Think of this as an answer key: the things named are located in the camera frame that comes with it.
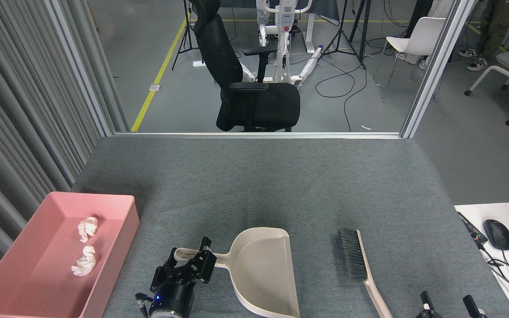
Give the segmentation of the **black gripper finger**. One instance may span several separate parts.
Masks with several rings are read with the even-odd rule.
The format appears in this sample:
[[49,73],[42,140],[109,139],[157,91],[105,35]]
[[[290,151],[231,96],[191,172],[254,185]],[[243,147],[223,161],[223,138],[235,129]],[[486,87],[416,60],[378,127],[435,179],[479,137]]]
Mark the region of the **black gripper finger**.
[[416,316],[416,318],[441,318],[440,314],[436,312],[433,307],[432,300],[428,291],[423,291],[420,294],[420,298],[422,300],[423,309]]
[[479,309],[477,304],[474,301],[473,296],[466,295],[464,297],[464,305],[468,311],[468,314],[471,318],[487,318],[488,316],[483,312],[483,310]]

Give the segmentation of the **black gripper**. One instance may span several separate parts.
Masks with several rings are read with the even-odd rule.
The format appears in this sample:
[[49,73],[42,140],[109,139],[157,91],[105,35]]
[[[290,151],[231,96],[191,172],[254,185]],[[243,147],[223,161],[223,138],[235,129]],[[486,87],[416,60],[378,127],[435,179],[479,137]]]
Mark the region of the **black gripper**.
[[212,253],[212,241],[202,238],[200,250],[179,249],[179,260],[189,257],[183,266],[176,266],[176,261],[166,261],[158,266],[150,291],[156,292],[149,308],[151,318],[188,318],[194,301],[194,279],[202,283],[210,281],[217,257]]

